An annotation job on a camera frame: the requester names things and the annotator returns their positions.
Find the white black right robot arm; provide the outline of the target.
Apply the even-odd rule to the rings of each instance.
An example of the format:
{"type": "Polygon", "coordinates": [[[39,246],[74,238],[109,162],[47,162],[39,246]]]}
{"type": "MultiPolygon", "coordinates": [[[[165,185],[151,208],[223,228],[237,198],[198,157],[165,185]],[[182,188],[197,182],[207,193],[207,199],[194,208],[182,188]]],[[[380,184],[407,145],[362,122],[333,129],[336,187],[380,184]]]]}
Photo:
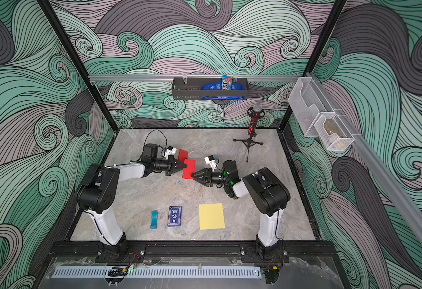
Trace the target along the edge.
{"type": "Polygon", "coordinates": [[[286,186],[269,168],[264,167],[241,178],[236,162],[227,160],[221,169],[201,169],[191,177],[205,187],[223,188],[231,199],[249,195],[260,212],[259,247],[273,249],[281,240],[278,237],[279,218],[291,197],[286,186]]]}

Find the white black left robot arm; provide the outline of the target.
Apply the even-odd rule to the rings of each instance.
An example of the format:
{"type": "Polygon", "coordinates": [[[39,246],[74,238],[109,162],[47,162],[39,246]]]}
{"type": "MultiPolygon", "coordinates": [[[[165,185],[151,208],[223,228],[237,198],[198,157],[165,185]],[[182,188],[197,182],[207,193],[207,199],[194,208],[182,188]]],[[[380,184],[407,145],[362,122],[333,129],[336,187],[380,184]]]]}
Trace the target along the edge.
{"type": "Polygon", "coordinates": [[[159,148],[157,144],[147,143],[143,146],[139,160],[111,166],[92,164],[86,171],[77,190],[76,200],[80,209],[95,224],[102,244],[118,246],[124,236],[111,209],[119,182],[145,178],[158,172],[170,176],[187,168],[185,163],[176,159],[176,148],[168,146],[163,158],[159,157],[159,148]]]}

